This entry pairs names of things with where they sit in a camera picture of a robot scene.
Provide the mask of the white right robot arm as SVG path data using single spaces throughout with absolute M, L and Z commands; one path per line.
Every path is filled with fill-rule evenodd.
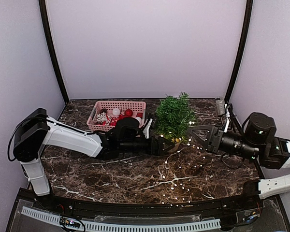
M 290 140 L 275 136 L 276 124 L 272 117 L 253 112 L 246 119 L 244 132 L 224 132 L 215 125 L 189 127 L 187 134 L 197 140 L 209 153 L 225 152 L 246 160 L 259 161 L 267 169 L 290 168 Z M 247 181 L 243 193 L 237 198 L 237 206 L 247 210 L 256 201 L 290 192 L 290 174 Z

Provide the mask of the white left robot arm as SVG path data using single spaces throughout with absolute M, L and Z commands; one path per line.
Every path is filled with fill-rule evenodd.
M 58 199 L 51 194 L 40 159 L 42 146 L 58 146 L 99 160 L 111 160 L 121 153 L 132 152 L 164 155 L 175 144 L 162 136 L 150 135 L 152 123 L 151 116 L 144 126 L 140 126 L 137 119 L 126 117 L 107 132 L 87 132 L 60 123 L 49 117 L 45 109 L 38 108 L 16 126 L 8 143 L 7 157 L 10 162 L 20 162 L 34 193 L 40 197 L 40 204 L 54 211 Z

